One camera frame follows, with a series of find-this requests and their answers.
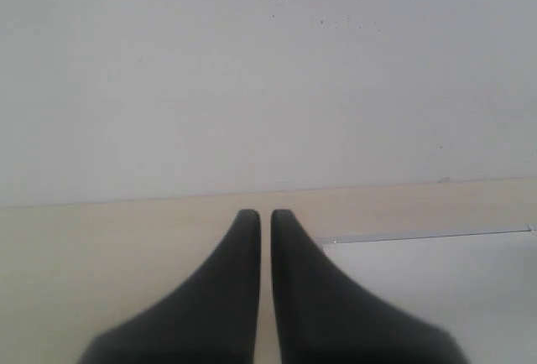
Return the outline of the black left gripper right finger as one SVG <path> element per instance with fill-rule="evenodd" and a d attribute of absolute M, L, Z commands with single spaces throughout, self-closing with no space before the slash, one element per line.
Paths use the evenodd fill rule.
<path fill-rule="evenodd" d="M 283 363 L 466 363 L 443 329 L 349 278 L 290 210 L 271 215 L 275 318 Z"/>

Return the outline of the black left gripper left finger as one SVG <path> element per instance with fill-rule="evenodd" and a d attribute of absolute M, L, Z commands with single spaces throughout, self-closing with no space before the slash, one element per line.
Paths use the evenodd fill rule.
<path fill-rule="evenodd" d="M 213 253 L 176 290 L 98 335 L 81 363 L 251 363 L 261 268 L 261 223 L 237 213 Z"/>

